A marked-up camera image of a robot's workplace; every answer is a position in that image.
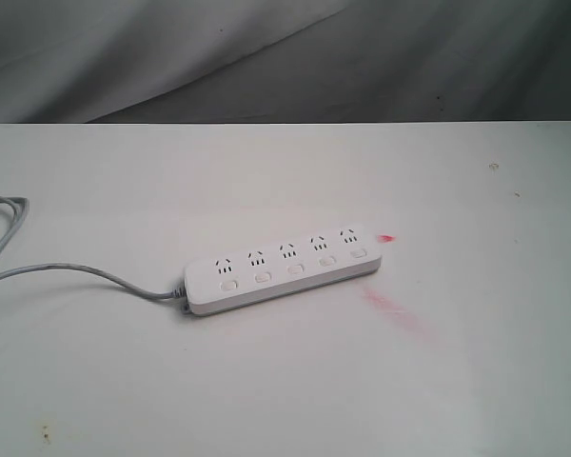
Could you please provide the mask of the white power strip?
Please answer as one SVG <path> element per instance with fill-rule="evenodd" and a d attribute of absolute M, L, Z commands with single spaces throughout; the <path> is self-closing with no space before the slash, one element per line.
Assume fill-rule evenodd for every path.
<path fill-rule="evenodd" d="M 383 256 L 360 224 L 202 258 L 186 266 L 187 307 L 212 315 L 377 271 Z"/>

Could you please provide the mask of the grey backdrop cloth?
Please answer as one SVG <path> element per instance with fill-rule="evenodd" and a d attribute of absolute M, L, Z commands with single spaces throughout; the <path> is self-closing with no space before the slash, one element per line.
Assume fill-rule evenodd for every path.
<path fill-rule="evenodd" d="M 0 1 L 0 123 L 571 120 L 571 1 Z"/>

